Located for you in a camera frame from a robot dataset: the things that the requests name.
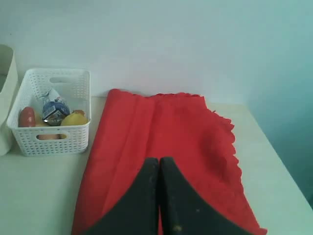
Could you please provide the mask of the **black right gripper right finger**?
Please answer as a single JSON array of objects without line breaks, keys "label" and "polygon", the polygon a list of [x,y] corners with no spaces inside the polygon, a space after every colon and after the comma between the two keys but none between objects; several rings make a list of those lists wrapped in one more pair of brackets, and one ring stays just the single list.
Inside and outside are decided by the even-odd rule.
[{"label": "black right gripper right finger", "polygon": [[164,235],[248,235],[192,188],[171,157],[160,159],[159,205]]}]

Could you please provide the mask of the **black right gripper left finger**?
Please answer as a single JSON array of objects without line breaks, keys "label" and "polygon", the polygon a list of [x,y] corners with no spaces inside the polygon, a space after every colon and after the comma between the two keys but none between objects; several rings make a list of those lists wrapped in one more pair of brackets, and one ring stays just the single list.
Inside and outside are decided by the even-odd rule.
[{"label": "black right gripper left finger", "polygon": [[159,164],[147,158],[130,188],[86,235],[157,235]]}]

